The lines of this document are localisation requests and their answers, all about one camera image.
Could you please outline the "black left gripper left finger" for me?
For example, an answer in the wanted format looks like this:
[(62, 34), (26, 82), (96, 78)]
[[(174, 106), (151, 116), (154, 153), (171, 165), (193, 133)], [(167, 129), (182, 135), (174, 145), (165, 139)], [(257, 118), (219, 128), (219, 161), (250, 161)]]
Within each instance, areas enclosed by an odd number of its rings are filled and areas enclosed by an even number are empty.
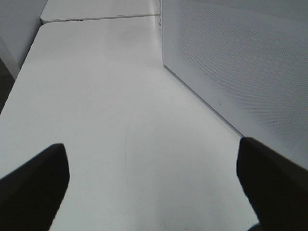
[(56, 143), (0, 180), (0, 229), (48, 231), (70, 180), (65, 147)]

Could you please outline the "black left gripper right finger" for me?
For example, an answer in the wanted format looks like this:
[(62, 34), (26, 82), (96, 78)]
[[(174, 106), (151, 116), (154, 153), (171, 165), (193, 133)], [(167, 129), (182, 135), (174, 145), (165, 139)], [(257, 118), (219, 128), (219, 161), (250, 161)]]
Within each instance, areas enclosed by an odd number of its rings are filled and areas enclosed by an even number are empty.
[(261, 142), (243, 137), (236, 173), (259, 223), (252, 231), (308, 229), (308, 171)]

